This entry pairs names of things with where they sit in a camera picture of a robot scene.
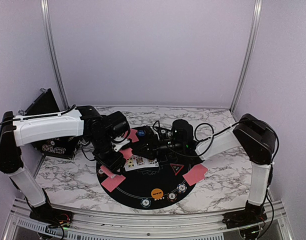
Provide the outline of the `blue white chip bottom seat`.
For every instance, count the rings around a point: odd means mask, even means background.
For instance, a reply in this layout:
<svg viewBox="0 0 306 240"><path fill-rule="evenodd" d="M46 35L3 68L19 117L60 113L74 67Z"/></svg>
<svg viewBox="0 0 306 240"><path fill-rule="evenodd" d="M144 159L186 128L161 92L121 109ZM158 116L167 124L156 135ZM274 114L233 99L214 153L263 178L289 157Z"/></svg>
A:
<svg viewBox="0 0 306 240"><path fill-rule="evenodd" d="M177 185L176 187L176 191L179 193L179 194L183 194L187 191L188 187L184 184L184 183L180 183Z"/></svg>

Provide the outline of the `blue small blind button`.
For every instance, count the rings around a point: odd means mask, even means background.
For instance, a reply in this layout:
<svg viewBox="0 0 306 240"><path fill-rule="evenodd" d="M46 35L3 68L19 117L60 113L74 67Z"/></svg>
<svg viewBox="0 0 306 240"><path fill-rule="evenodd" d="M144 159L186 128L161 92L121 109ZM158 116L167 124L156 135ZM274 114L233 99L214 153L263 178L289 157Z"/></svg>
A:
<svg viewBox="0 0 306 240"><path fill-rule="evenodd" d="M146 135L146 132L142 129L138 130L136 133L139 137L144 137Z"/></svg>

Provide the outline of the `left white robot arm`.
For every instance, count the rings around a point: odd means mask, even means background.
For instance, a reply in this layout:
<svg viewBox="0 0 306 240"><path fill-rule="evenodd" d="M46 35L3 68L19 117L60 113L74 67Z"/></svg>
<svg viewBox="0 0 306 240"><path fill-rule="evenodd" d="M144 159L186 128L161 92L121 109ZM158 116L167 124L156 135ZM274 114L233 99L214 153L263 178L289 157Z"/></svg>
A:
<svg viewBox="0 0 306 240"><path fill-rule="evenodd" d="M95 161L118 174L122 172L125 159L114 145L119 143L117 137L129 133L127 118L120 111L102 115L92 106L74 106L63 112L32 116L14 116L8 111L0 123L0 171L8 175L31 206L37 208L37 215L51 223L56 219L56 211L23 163L21 147L53 138L82 137L93 145Z"/></svg>

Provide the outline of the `red black triangle all-in marker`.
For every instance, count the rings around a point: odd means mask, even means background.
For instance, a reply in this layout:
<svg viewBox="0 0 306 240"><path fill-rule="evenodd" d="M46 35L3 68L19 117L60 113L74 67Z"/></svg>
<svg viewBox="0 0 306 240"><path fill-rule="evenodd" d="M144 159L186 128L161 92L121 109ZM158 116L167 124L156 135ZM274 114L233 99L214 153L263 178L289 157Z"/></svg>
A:
<svg viewBox="0 0 306 240"><path fill-rule="evenodd" d="M170 167L173 170L174 175L177 176L180 173L180 171L184 168L184 165L183 164L177 164L177 163L171 163Z"/></svg>

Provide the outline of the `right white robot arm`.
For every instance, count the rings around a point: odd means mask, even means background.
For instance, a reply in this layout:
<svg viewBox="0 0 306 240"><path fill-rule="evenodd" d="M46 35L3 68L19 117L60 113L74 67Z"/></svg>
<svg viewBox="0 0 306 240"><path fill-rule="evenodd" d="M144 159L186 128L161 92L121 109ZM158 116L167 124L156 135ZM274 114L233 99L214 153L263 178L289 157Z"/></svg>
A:
<svg viewBox="0 0 306 240"><path fill-rule="evenodd" d="M276 132L266 122L251 114L244 114L238 122L218 133L198 140L196 129L184 119L172 123L170 136L162 133L160 126L147 140L139 140L132 146L132 153L147 159L155 159L166 153L173 153L191 160L205 161L228 150L242 147L252 166L251 185L246 209L240 219L251 224L260 216L273 174L273 161L280 142Z"/></svg>

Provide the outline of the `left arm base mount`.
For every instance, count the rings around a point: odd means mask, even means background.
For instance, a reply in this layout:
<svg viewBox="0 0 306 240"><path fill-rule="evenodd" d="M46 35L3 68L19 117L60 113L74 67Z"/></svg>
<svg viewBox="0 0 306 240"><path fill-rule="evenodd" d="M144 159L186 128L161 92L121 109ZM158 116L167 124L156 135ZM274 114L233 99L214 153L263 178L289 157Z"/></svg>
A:
<svg viewBox="0 0 306 240"><path fill-rule="evenodd" d="M51 212L42 212L37 214L31 211L29 217L33 220L47 223L51 228L55 227L70 227L73 220L73 213L67 210L54 208Z"/></svg>

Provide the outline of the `orange big blind button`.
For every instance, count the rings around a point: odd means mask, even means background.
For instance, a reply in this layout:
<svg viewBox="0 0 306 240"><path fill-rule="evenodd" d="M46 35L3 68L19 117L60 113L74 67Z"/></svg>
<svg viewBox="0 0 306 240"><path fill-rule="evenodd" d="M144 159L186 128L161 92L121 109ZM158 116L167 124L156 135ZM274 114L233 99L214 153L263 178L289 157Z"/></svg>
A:
<svg viewBox="0 0 306 240"><path fill-rule="evenodd" d="M160 188L154 188L151 191L151 197L154 201L162 200L164 198L164 192Z"/></svg>

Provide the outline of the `red playing card deck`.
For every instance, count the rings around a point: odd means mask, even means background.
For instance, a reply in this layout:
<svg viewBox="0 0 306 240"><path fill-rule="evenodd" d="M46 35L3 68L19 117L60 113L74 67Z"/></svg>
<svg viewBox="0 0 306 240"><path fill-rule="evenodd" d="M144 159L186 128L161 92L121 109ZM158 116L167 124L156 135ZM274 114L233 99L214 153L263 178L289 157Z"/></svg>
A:
<svg viewBox="0 0 306 240"><path fill-rule="evenodd" d="M114 154L104 162L100 169L110 178L121 175L125 172L125 164L132 155L133 153L131 148L121 149L118 152L114 152Z"/></svg>

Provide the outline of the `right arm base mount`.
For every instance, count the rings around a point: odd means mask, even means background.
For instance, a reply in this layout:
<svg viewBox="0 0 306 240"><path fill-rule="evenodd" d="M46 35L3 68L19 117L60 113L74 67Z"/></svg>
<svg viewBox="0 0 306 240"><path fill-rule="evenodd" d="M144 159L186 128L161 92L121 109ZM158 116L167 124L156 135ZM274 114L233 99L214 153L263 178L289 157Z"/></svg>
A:
<svg viewBox="0 0 306 240"><path fill-rule="evenodd" d="M252 210L238 210L227 212L223 215L222 223L227 229L244 227L257 223L264 223L268 219L264 210L259 214Z"/></svg>

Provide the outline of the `five of clubs card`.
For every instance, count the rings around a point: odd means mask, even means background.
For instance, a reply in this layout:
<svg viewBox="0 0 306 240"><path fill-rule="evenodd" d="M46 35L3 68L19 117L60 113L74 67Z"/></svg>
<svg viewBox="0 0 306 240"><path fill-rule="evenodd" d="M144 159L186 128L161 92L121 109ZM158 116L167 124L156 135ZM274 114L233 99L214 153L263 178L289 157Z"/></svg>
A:
<svg viewBox="0 0 306 240"><path fill-rule="evenodd" d="M132 155L132 156L125 162L124 169L125 169L126 172L128 172L128 171L134 170L136 166L137 166L137 162L136 162L135 156Z"/></svg>

